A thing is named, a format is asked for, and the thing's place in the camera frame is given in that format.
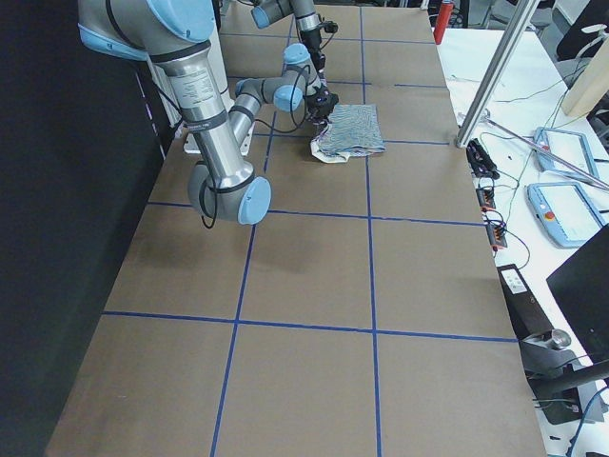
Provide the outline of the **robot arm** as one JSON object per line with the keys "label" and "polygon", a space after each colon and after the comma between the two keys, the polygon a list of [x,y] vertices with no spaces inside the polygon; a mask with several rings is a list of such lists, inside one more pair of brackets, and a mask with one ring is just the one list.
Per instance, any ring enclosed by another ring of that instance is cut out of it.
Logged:
{"label": "robot arm", "polygon": [[217,31],[210,1],[81,1],[78,28],[90,50],[146,61],[160,67],[175,93],[188,132],[202,159],[189,179],[188,197],[201,218],[255,225],[266,215],[271,186],[242,155],[242,144],[265,104],[324,126],[338,102],[324,78],[322,32],[325,21],[311,1],[259,1],[251,15],[260,29],[292,15],[299,40],[283,54],[281,75],[248,78],[236,87],[231,107],[216,76],[222,67],[209,59]]}
{"label": "robot arm", "polygon": [[255,1],[251,10],[251,16],[259,29],[265,29],[289,15],[294,17],[299,40],[307,48],[321,81],[326,84],[321,31],[333,37],[338,31],[338,24],[324,20],[316,11],[313,0]]}

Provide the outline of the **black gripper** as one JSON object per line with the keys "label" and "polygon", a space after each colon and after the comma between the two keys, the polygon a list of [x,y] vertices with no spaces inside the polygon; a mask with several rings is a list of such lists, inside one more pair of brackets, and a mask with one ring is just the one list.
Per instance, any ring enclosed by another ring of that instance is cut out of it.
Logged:
{"label": "black gripper", "polygon": [[316,71],[320,82],[323,86],[327,86],[327,80],[324,73],[325,55],[322,52],[322,37],[319,29],[304,31],[304,45],[306,46],[311,60],[316,63]]}
{"label": "black gripper", "polygon": [[329,125],[329,115],[339,103],[339,96],[328,88],[317,88],[313,95],[305,98],[307,120],[314,122],[317,129],[326,129]]}

